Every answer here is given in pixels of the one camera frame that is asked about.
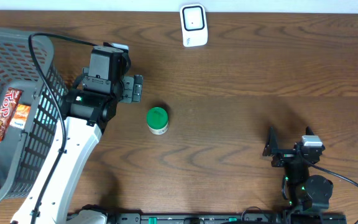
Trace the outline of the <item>teal white snack packet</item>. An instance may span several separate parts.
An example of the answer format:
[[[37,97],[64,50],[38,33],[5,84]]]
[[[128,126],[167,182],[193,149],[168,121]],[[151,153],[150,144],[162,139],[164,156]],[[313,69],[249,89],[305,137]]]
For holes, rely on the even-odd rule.
[[[39,98],[35,119],[45,125],[55,125],[58,121],[57,107],[51,99],[51,93],[45,87]]]

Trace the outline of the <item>red Top chocolate bar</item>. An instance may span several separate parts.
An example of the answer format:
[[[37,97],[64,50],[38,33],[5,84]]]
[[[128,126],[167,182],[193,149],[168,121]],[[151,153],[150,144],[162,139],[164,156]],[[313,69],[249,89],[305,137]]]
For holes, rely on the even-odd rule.
[[[0,142],[4,139],[9,123],[17,108],[22,90],[8,88],[0,107]]]

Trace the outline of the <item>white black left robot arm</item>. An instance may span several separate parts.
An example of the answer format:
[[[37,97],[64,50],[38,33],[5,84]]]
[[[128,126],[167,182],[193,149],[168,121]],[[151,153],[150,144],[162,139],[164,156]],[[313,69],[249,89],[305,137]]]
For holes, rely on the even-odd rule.
[[[61,99],[61,123],[28,197],[11,223],[107,223],[108,216],[82,210],[67,218],[77,183],[118,103],[141,100],[143,78],[128,77],[129,48],[121,44],[95,46],[89,67]]]

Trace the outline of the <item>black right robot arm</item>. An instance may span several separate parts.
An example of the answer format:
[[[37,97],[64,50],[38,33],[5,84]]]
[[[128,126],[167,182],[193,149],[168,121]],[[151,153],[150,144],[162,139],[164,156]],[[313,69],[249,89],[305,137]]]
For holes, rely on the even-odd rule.
[[[282,195],[290,207],[282,212],[284,223],[322,223],[322,212],[329,208],[333,183],[322,175],[310,175],[309,167],[319,162],[325,150],[322,140],[310,128],[291,149],[278,146],[272,127],[262,153],[272,158],[272,167],[282,167]]]

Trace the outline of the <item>small orange snack box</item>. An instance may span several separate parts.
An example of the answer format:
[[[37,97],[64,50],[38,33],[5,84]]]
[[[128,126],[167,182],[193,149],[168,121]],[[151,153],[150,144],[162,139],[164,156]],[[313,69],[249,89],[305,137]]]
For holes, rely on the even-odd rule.
[[[30,106],[18,104],[9,125],[13,128],[24,129],[30,113]]]

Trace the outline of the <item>green lid white jar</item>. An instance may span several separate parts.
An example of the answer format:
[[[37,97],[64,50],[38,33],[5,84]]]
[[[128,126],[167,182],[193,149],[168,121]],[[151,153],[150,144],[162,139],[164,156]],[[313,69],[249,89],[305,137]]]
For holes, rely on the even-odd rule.
[[[164,134],[169,127],[168,113],[161,107],[151,108],[147,113],[146,122],[151,133]]]

